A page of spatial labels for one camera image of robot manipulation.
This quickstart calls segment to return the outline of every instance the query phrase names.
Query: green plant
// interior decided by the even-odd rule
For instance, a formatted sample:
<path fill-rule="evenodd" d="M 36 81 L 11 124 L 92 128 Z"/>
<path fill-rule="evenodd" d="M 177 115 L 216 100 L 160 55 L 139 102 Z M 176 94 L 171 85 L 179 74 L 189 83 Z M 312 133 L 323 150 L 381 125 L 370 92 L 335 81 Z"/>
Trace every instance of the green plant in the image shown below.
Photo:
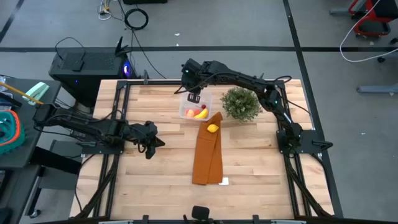
<path fill-rule="evenodd" d="M 232 116 L 241 123 L 252 121 L 262 112 L 256 94 L 244 88 L 232 88 L 220 100 L 227 116 Z"/>

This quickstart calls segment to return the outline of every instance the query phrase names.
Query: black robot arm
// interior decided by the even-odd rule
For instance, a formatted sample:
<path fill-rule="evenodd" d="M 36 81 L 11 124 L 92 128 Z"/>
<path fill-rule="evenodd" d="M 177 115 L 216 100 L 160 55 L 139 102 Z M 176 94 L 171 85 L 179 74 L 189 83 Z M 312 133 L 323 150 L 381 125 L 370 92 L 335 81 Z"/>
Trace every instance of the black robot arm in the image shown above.
<path fill-rule="evenodd" d="M 283 107 L 282 97 L 277 90 L 278 82 L 266 81 L 262 77 L 252 77 L 229 69 L 225 64 L 212 61 L 200 65 L 189 59 L 182 68 L 182 87 L 192 93 L 190 101 L 198 101 L 201 89 L 207 84 L 232 84 L 252 90 L 258 97 L 260 105 L 272 112 L 286 130 L 286 138 L 291 147 L 300 144 L 301 125 L 292 121 Z"/>
<path fill-rule="evenodd" d="M 33 120 L 36 127 L 59 125 L 87 134 L 111 149 L 117 148 L 124 141 L 133 142 L 138 144 L 140 152 L 146 152 L 147 159 L 152 158 L 156 147 L 165 145 L 156 137 L 157 127 L 152 121 L 145 124 L 129 124 L 121 119 L 94 119 L 55 105 L 38 105 Z"/>

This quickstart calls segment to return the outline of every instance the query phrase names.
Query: plastic container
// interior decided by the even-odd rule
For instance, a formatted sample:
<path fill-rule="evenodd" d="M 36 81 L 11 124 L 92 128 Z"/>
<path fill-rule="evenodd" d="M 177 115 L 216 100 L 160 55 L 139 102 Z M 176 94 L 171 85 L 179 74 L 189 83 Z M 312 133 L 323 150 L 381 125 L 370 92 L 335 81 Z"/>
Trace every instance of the plastic container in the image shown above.
<path fill-rule="evenodd" d="M 189 92 L 185 92 L 181 94 L 180 97 L 180 117 L 184 119 L 192 119 L 192 120 L 197 120 L 197 121 L 208 121 L 211 118 L 211 103 L 213 96 L 209 92 L 202 91 L 200 93 L 200 100 L 199 103 L 192 103 L 187 100 L 189 95 Z M 195 117 L 189 117 L 186 115 L 186 112 L 188 110 L 192 111 L 199 111 L 202 112 L 202 105 L 206 105 L 206 108 L 208 109 L 208 114 L 205 118 L 195 118 Z"/>

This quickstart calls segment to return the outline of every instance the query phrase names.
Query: orange cloth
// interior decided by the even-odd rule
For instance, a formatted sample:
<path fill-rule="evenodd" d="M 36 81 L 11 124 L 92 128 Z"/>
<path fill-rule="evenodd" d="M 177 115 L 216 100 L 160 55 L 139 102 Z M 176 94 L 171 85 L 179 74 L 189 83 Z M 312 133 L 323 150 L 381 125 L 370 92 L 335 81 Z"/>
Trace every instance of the orange cloth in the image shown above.
<path fill-rule="evenodd" d="M 221 121 L 220 112 L 207 122 L 200 124 L 193 161 L 193 184 L 218 184 L 223 180 L 223 160 L 221 158 Z M 216 132 L 207 131 L 207 127 L 215 124 L 220 127 Z"/>

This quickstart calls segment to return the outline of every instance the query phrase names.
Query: concrete floor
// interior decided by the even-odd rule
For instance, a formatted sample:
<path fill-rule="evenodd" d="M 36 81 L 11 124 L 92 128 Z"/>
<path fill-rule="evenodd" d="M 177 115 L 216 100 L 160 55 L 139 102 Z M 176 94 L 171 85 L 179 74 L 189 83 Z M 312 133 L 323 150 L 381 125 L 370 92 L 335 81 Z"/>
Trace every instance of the concrete floor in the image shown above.
<path fill-rule="evenodd" d="M 338 47 L 353 25 L 349 17 L 331 17 L 331 7 L 347 6 L 345 0 L 289 0 L 297 35 L 302 47 Z M 114 47 L 121 35 L 129 44 L 131 33 L 116 19 L 100 21 L 96 6 L 100 0 L 24 0 L 8 32 L 0 42 L 0 73 L 18 78 L 50 79 L 53 53 L 4 52 L 5 47 L 52 48 L 62 38 L 72 36 L 87 47 Z M 12 14 L 17 0 L 0 3 L 0 27 Z M 144 47 L 179 46 L 267 46 L 294 47 L 292 35 L 280 0 L 169 0 L 167 4 L 140 5 L 150 21 L 136 34 Z M 117 2 L 111 10 L 121 17 Z M 134 22 L 141 21 L 137 16 Z M 379 40 L 359 40 L 353 34 L 344 46 L 384 47 L 396 35 Z M 73 41 L 61 47 L 76 47 Z M 374 53 L 346 53 L 349 58 L 365 58 Z M 148 70 L 159 77 L 141 52 L 134 52 L 139 73 Z M 167 78 L 180 77 L 180 64 L 191 57 L 197 61 L 219 60 L 232 69 L 251 75 L 274 78 L 291 75 L 301 78 L 295 52 L 286 50 L 172 51 L 148 52 L 151 62 Z M 398 221 L 398 169 L 396 133 L 397 95 L 359 95 L 358 85 L 398 82 L 394 58 L 383 64 L 370 60 L 349 63 L 336 52 L 304 52 L 320 120 L 327 141 L 335 144 L 329 151 L 341 207 L 347 218 Z M 58 96 L 72 105 L 74 99 L 62 90 Z M 52 139 L 43 134 L 39 146 L 48 148 Z M 66 219 L 73 192 L 44 190 L 39 198 L 41 216 L 24 217 L 21 223 Z"/>

